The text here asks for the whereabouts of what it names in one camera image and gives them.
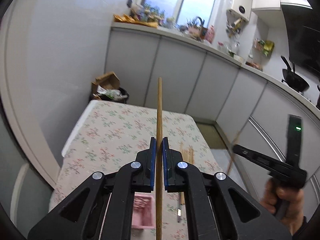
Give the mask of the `brown cardboard box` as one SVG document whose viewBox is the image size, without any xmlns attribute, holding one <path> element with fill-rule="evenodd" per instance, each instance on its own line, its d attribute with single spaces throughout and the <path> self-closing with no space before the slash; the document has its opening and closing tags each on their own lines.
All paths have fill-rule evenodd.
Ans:
<svg viewBox="0 0 320 240">
<path fill-rule="evenodd" d="M 91 83 L 91 95 L 93 98 L 99 97 L 98 88 L 100 90 L 119 90 L 120 80 L 114 72 L 107 72 L 95 78 Z"/>
</svg>

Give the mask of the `white water heater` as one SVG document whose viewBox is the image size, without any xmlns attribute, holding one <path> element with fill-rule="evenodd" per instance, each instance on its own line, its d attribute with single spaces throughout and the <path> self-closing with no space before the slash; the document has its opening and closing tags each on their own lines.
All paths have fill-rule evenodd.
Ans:
<svg viewBox="0 0 320 240">
<path fill-rule="evenodd" d="M 237 18 L 248 22 L 251 16 L 252 0 L 231 0 L 227 11 Z"/>
</svg>

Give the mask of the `floral tablecloth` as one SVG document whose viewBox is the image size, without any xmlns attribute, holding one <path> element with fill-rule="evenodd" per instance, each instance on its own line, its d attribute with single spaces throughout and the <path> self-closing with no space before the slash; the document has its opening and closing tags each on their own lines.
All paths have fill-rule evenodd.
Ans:
<svg viewBox="0 0 320 240">
<path fill-rule="evenodd" d="M 109 174 L 135 160 L 156 135 L 157 111 L 122 103 L 95 101 L 88 105 L 63 150 L 63 164 L 49 208 L 53 209 L 92 173 Z M 193 118 L 163 112 L 163 135 L 169 147 L 183 153 L 194 149 L 194 164 L 201 172 L 220 170 Z"/>
</svg>

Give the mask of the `yellow snack bag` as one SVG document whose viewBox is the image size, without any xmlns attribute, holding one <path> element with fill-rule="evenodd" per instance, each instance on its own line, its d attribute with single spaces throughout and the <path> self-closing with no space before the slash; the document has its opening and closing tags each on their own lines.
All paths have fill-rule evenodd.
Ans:
<svg viewBox="0 0 320 240">
<path fill-rule="evenodd" d="M 272 52 L 274 50 L 274 42 L 270 40 L 264 40 L 262 41 L 262 45 L 263 45 L 263 54 L 266 57 L 271 57 Z"/>
</svg>

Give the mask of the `pink plastic utensil basket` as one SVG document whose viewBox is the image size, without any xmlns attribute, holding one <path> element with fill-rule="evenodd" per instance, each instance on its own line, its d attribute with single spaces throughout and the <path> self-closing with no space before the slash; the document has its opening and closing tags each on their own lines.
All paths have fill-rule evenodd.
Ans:
<svg viewBox="0 0 320 240">
<path fill-rule="evenodd" d="M 132 228 L 138 230 L 155 228 L 155 200 L 150 194 L 135 194 Z"/>
</svg>

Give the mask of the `black wok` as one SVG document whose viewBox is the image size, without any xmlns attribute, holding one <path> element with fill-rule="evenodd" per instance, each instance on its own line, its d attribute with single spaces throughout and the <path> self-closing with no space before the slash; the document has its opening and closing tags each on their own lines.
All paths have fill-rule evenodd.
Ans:
<svg viewBox="0 0 320 240">
<path fill-rule="evenodd" d="M 281 55 L 280 57 L 287 67 L 286 69 L 282 69 L 283 79 L 281 81 L 285 82 L 290 88 L 298 93 L 307 91 L 310 88 L 310 85 L 296 73 L 295 63 L 293 62 L 292 66 L 290 66 L 285 56 Z"/>
</svg>

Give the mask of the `black trash bin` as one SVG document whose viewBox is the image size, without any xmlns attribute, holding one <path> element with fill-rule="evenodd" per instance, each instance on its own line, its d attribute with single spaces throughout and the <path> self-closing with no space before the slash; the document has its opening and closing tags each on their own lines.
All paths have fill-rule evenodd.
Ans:
<svg viewBox="0 0 320 240">
<path fill-rule="evenodd" d="M 89 99 L 127 104 L 129 97 L 129 93 L 121 87 L 119 89 L 104 89 L 98 86 L 97 90 L 92 93 Z"/>
</svg>

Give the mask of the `pink bottle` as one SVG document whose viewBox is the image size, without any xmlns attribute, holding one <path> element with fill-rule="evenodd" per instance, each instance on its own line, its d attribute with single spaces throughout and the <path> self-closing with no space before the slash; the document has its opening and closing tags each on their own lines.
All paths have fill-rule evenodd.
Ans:
<svg viewBox="0 0 320 240">
<path fill-rule="evenodd" d="M 205 34 L 205 37 L 204 39 L 206 41 L 208 41 L 210 44 L 212 44 L 213 40 L 214 40 L 214 37 L 215 37 L 215 29 L 214 29 L 214 26 L 211 25 L 208 29 L 207 29 L 207 32 Z"/>
</svg>

